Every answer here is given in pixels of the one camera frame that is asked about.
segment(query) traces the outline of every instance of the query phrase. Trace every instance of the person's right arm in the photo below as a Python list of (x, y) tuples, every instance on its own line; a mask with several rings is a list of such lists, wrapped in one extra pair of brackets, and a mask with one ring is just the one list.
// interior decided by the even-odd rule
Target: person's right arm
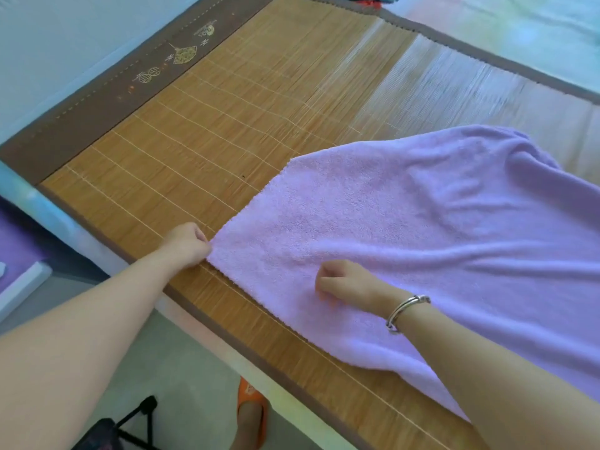
[[(315, 286), (384, 319), (413, 296), (348, 260), (325, 262)], [(573, 386), (430, 304), (412, 305), (395, 324), (492, 450), (600, 448), (600, 404)]]

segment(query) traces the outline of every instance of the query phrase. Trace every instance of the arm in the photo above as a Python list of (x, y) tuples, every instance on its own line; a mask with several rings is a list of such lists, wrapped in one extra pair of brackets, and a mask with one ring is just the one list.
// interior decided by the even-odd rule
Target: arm
[(162, 289), (209, 252), (195, 224), (178, 226), (123, 272), (0, 338), (3, 448), (70, 448)]
[[(325, 262), (316, 290), (385, 319), (413, 296), (347, 260)], [(492, 450), (600, 448), (600, 405), (563, 380), (427, 303), (396, 325)]]

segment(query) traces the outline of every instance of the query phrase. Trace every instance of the slipper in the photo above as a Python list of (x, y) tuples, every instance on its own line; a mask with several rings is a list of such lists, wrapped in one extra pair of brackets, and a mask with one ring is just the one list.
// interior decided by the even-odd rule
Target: slipper
[(239, 380), (239, 387), (237, 388), (237, 413), (239, 414), (239, 407), (246, 401), (254, 401), (259, 403), (263, 409), (263, 415), (260, 418), (260, 430), (259, 437), (256, 443), (257, 450), (262, 447), (266, 439), (266, 418), (269, 411), (269, 401), (260, 394), (260, 392), (252, 387), (247, 380), (243, 377)]

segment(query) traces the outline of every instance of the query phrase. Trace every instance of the bracelet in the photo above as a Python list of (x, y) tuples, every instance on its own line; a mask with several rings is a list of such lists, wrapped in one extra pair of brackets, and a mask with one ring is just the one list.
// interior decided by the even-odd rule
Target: bracelet
[(398, 316), (401, 315), (401, 313), (403, 313), (405, 310), (407, 310), (407, 308), (411, 307), (416, 303), (431, 303), (431, 299), (427, 295), (413, 295), (407, 301), (404, 301), (401, 304), (399, 304), (385, 322), (385, 326), (390, 333), (401, 333), (394, 322), (396, 321), (396, 318), (398, 318)]

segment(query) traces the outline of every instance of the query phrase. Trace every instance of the leg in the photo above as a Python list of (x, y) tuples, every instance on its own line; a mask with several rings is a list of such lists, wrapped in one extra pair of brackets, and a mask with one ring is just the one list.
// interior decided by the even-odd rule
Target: leg
[(240, 405), (237, 412), (237, 431), (230, 450), (256, 450), (261, 417), (260, 403), (246, 401)]

